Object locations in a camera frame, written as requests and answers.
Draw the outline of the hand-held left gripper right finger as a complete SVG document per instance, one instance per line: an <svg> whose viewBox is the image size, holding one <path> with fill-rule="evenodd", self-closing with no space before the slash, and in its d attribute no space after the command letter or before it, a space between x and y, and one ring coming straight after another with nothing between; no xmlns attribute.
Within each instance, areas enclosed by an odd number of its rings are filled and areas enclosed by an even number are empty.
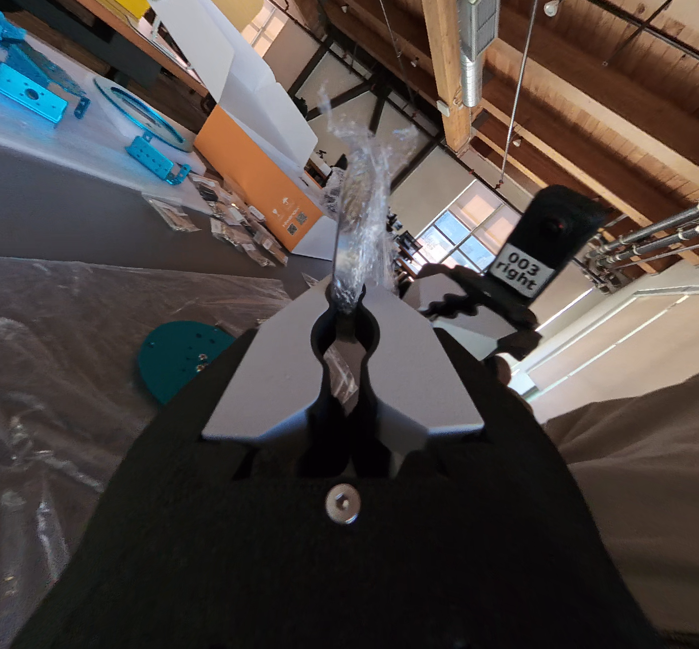
<svg viewBox="0 0 699 649"><path fill-rule="evenodd" d="M479 438L480 416L430 322L380 286L365 286L355 336L365 350L349 415L360 476L396 476L434 443Z"/></svg>

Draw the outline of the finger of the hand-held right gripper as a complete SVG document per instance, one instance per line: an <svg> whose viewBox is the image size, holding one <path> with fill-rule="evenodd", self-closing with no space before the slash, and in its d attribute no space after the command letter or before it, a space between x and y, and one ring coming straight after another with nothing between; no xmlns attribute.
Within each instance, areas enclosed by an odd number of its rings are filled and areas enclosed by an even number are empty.
<svg viewBox="0 0 699 649"><path fill-rule="evenodd" d="M454 317L436 316L434 329L445 330L475 359L483 361L497 353L498 342L517 329L487 307L478 307L475 315L459 312Z"/></svg>
<svg viewBox="0 0 699 649"><path fill-rule="evenodd" d="M467 314L465 290L443 273L416 278L401 299L425 318L456 318Z"/></svg>

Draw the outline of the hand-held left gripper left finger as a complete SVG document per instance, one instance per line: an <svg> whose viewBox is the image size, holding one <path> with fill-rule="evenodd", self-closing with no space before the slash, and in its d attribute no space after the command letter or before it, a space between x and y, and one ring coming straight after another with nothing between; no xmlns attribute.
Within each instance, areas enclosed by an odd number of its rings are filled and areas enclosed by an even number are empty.
<svg viewBox="0 0 699 649"><path fill-rule="evenodd" d="M336 315L327 277L255 332L201 437L271 451L302 476L335 476L350 462L338 370L327 362Z"/></svg>

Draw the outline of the blue round metal disc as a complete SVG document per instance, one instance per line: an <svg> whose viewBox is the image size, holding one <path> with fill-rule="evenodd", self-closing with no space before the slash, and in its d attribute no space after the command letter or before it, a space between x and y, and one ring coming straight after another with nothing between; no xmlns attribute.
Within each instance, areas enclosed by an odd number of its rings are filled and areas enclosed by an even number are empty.
<svg viewBox="0 0 699 649"><path fill-rule="evenodd" d="M203 322L164 323L142 343L136 358L138 374L150 395L164 406L234 341L228 332Z"/></svg>

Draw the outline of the metal ceiling pipes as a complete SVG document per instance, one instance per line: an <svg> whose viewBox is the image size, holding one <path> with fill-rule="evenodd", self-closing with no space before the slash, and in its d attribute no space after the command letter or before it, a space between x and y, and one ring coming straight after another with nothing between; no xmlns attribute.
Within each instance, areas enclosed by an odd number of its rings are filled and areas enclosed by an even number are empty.
<svg viewBox="0 0 699 649"><path fill-rule="evenodd" d="M587 280L609 295L641 273L658 274L680 260L698 264L698 202L617 237L602 227L574 262Z"/></svg>

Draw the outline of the pile of small screw bags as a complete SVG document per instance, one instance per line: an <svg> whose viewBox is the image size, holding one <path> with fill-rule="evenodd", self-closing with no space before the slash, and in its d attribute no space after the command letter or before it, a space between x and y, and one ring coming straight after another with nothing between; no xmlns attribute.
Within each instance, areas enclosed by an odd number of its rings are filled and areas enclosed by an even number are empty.
<svg viewBox="0 0 699 649"><path fill-rule="evenodd" d="M189 174L198 194L208 206L210 232L220 242L244 253L262 268L287 266L288 255L263 223L261 212L208 177Z"/></svg>

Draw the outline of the large clear plastic bag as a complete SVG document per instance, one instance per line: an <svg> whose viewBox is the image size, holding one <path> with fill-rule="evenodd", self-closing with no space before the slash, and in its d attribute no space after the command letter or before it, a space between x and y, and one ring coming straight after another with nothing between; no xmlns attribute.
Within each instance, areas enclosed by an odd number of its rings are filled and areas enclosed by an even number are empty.
<svg viewBox="0 0 699 649"><path fill-rule="evenodd" d="M2 648L158 410L136 367L146 336L171 321L239 336L289 301L275 279L1 259Z"/></svg>

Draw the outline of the orange cardboard box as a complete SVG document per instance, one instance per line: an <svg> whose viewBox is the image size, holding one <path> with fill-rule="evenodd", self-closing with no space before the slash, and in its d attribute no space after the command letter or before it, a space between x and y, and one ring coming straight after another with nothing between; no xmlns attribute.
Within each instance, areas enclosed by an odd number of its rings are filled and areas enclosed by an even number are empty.
<svg viewBox="0 0 699 649"><path fill-rule="evenodd" d="M332 260L337 224L304 167L317 136L243 37L264 0L147 0L216 103L195 147L290 252Z"/></svg>

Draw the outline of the person's beige jacket torso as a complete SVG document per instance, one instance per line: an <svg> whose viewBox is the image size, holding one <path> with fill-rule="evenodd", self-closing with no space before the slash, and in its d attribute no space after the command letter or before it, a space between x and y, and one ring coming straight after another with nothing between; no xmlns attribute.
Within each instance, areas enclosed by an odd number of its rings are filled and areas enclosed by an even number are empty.
<svg viewBox="0 0 699 649"><path fill-rule="evenodd" d="M643 611L665 633L697 636L698 440L558 448Z"/></svg>

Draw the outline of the white foam sheet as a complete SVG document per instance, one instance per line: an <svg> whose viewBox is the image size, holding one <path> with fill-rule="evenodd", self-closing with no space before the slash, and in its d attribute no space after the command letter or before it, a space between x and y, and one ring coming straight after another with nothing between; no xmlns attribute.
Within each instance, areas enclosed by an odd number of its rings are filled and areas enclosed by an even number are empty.
<svg viewBox="0 0 699 649"><path fill-rule="evenodd" d="M91 103L84 117L76 119L74 99L68 94L65 115L54 124L2 95L2 147L175 205L204 210L204 201L189 179L171 186L127 154L125 148L139 130L97 91L95 72L30 33L26 39L81 85Z"/></svg>

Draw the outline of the wooden-edged table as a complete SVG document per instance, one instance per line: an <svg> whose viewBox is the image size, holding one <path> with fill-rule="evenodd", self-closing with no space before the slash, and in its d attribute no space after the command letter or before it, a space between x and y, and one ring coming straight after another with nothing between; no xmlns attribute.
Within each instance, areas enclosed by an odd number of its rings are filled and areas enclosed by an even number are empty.
<svg viewBox="0 0 699 649"><path fill-rule="evenodd" d="M190 89L205 97L208 90L198 78L195 71L186 66L174 51L161 40L152 40L150 33L142 32L141 24L135 17L118 5L114 0L75 0L95 17L109 25L139 50L157 61L162 68L184 82Z"/></svg>

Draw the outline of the group of blue metal brackets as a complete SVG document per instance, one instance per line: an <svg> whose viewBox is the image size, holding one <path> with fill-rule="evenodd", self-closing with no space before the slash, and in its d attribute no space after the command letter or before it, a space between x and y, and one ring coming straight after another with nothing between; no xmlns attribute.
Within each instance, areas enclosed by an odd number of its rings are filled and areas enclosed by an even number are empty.
<svg viewBox="0 0 699 649"><path fill-rule="evenodd" d="M53 125L70 103L82 119L91 100L61 67L27 42L27 32L1 14L1 94Z"/></svg>

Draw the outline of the metal air duct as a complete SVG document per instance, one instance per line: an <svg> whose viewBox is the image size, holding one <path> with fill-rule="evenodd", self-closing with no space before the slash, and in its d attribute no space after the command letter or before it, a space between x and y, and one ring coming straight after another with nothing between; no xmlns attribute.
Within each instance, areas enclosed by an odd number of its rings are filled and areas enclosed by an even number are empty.
<svg viewBox="0 0 699 649"><path fill-rule="evenodd" d="M461 99L476 107L482 99L485 50L498 36L501 0L457 0Z"/></svg>

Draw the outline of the small blue U bracket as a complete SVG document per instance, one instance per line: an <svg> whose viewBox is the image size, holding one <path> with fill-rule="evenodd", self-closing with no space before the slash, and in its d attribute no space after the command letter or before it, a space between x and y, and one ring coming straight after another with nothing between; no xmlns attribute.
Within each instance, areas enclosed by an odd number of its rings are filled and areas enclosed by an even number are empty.
<svg viewBox="0 0 699 649"><path fill-rule="evenodd" d="M180 185L191 172L191 166L188 164L177 164L167 158L151 145L152 138L153 136L150 133L144 132L142 135L136 136L125 147L125 151L158 179L171 186Z"/></svg>

